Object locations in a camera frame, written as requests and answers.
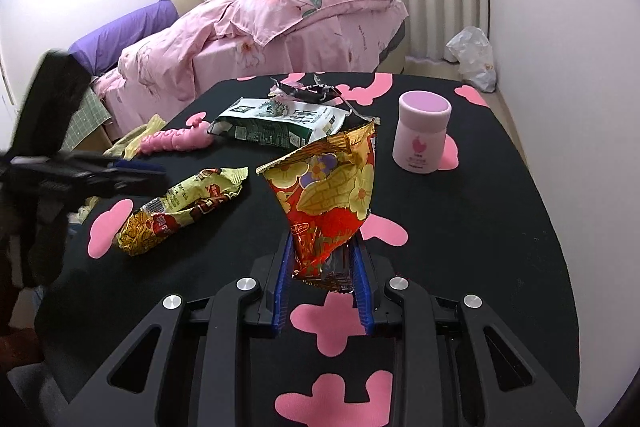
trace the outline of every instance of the white and pink container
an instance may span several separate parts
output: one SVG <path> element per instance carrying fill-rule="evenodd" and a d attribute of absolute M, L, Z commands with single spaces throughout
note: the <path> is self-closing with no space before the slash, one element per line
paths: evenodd
<path fill-rule="evenodd" d="M 404 170 L 418 174 L 437 170 L 451 115 L 449 100 L 434 92 L 408 91 L 398 102 L 395 162 Z"/>

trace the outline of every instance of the floor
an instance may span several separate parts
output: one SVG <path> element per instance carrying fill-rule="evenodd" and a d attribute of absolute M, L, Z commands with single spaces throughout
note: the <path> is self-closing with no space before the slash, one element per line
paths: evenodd
<path fill-rule="evenodd" d="M 435 62 L 428 59 L 420 61 L 407 59 L 404 67 L 404 73 L 416 74 L 418 76 L 431 76 L 433 78 L 444 78 L 455 82 L 462 81 L 462 77 L 458 73 L 458 65 L 450 64 L 444 60 Z M 522 143 L 518 137 L 518 132 L 516 131 L 516 127 L 513 123 L 513 118 L 511 118 L 509 108 L 500 94 L 499 87 L 495 92 L 483 92 L 481 95 L 494 112 L 495 118 L 498 119 L 505 131 L 507 131 L 507 134 L 511 137 L 514 146 L 516 146 L 516 149 L 520 153 L 520 156 L 522 156 L 524 163 L 526 163 L 527 159 L 525 157 L 524 150 L 522 149 Z"/>

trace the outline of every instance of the silver screw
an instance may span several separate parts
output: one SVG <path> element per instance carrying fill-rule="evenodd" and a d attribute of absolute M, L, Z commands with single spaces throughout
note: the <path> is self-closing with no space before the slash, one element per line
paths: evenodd
<path fill-rule="evenodd" d="M 236 283 L 236 286 L 243 292 L 253 290 L 255 288 L 255 279 L 252 279 L 251 277 L 242 277 L 242 279 Z"/>
<path fill-rule="evenodd" d="M 467 295 L 464 300 L 465 306 L 467 308 L 479 308 L 482 306 L 482 299 L 477 295 Z"/>
<path fill-rule="evenodd" d="M 162 301 L 162 306 L 167 308 L 168 310 L 175 310 L 178 306 L 182 304 L 182 299 L 179 295 L 169 295 L 164 298 Z"/>
<path fill-rule="evenodd" d="M 404 277 L 394 277 L 389 281 L 389 286 L 394 290 L 406 290 L 409 288 L 409 281 Z"/>

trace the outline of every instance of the white trash bag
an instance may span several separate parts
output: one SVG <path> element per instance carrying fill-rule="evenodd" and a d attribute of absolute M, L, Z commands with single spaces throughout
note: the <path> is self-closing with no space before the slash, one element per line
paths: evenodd
<path fill-rule="evenodd" d="M 480 28 L 467 26 L 447 43 L 447 48 L 460 61 L 462 78 L 482 92 L 495 91 L 494 49 Z"/>

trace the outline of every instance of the purple pillow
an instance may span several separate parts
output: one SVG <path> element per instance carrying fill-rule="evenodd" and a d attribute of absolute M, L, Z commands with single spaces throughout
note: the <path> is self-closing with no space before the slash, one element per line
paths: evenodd
<path fill-rule="evenodd" d="M 174 3 L 159 0 L 78 39 L 69 53 L 89 73 L 102 76 L 116 65 L 124 48 L 168 28 L 177 20 Z"/>

